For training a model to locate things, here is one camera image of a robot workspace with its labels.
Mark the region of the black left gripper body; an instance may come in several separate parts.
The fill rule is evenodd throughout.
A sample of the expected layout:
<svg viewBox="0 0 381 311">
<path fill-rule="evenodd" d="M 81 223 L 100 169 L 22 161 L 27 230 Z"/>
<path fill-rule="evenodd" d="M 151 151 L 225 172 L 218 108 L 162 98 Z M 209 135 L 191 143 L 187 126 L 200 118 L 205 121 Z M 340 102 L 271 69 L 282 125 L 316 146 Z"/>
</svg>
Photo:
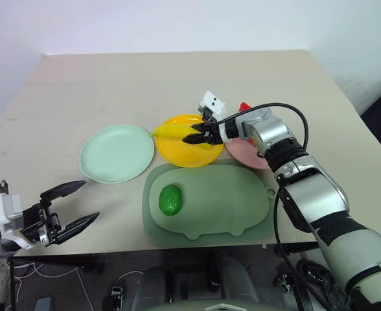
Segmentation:
<svg viewBox="0 0 381 311">
<path fill-rule="evenodd" d="M 50 201 L 40 200 L 39 203 L 23 211 L 21 233 L 30 242 L 40 242 L 47 247 L 62 230 L 58 215 L 51 212 L 51 206 Z"/>
</svg>

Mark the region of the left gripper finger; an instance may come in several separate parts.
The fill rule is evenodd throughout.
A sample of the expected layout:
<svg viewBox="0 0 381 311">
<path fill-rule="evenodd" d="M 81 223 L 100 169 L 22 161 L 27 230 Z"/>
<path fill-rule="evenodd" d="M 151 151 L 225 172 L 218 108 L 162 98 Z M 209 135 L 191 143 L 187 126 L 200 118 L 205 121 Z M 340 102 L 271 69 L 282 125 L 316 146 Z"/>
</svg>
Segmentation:
<svg viewBox="0 0 381 311">
<path fill-rule="evenodd" d="M 55 186 L 52 189 L 49 189 L 40 194 L 40 198 L 42 202 L 51 202 L 57 198 L 64 198 L 74 192 L 76 192 L 79 188 L 83 187 L 87 181 L 78 180 L 71 181 L 68 183 L 63 183 L 58 186 Z"/>
<path fill-rule="evenodd" d="M 68 224 L 63 230 L 53 235 L 51 238 L 51 244 L 60 245 L 74 236 L 80 234 L 85 230 L 89 225 L 91 225 L 100 215 L 99 212 L 83 216 L 74 222 Z"/>
</svg>

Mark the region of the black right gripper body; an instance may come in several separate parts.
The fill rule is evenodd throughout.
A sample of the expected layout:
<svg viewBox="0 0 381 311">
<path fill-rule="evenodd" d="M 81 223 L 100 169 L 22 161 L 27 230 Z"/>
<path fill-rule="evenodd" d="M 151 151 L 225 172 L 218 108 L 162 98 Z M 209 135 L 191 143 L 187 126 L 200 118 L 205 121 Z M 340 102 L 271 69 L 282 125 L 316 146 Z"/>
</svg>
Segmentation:
<svg viewBox="0 0 381 311">
<path fill-rule="evenodd" d="M 203 108 L 202 121 L 204 142 L 211 145 L 222 144 L 223 139 L 221 138 L 218 119 L 209 108 Z"/>
</svg>

